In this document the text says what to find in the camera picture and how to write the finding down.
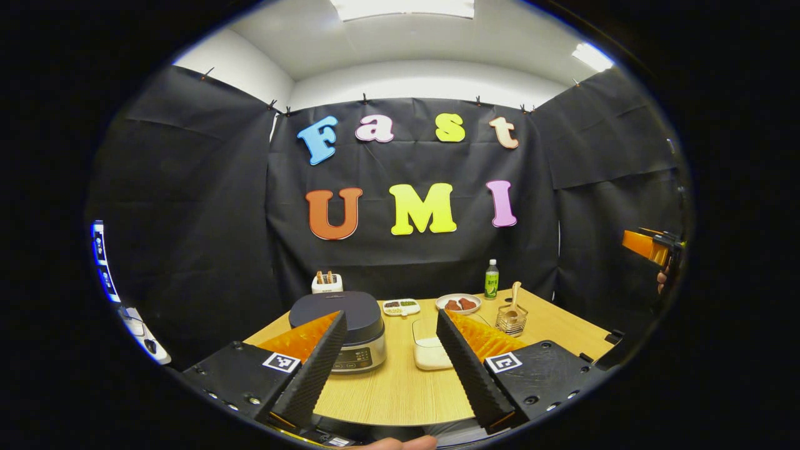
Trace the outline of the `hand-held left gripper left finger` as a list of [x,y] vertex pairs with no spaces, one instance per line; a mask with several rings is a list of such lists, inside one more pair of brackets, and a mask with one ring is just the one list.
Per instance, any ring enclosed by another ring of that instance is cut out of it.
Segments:
[[180,373],[192,390],[241,416],[286,432],[313,427],[313,412],[340,352],[348,320],[335,311],[262,346],[234,341]]

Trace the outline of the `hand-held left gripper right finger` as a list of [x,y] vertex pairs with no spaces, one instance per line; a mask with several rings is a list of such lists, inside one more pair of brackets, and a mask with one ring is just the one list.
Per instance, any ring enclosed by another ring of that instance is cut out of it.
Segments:
[[436,334],[474,418],[488,434],[545,421],[611,376],[611,370],[552,340],[478,356],[480,340],[466,335],[466,328],[473,324],[463,314],[440,310]]

